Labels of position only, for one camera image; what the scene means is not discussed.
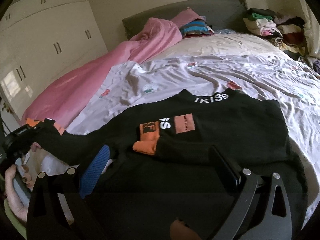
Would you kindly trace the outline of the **left hand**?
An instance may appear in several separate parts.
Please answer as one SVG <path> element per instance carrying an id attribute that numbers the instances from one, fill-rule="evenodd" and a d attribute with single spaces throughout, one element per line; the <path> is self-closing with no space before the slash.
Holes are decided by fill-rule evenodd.
<path id="1" fill-rule="evenodd" d="M 46 151 L 38 143 L 33 143 L 31 146 L 31 166 L 35 168 L 37 173 L 40 172 L 40 167 Z M 16 176 L 17 166 L 12 164 L 5 172 L 5 192 L 9 207 L 15 217 L 22 223 L 27 222 L 28 208 L 23 204 L 14 188 L 14 178 Z"/>

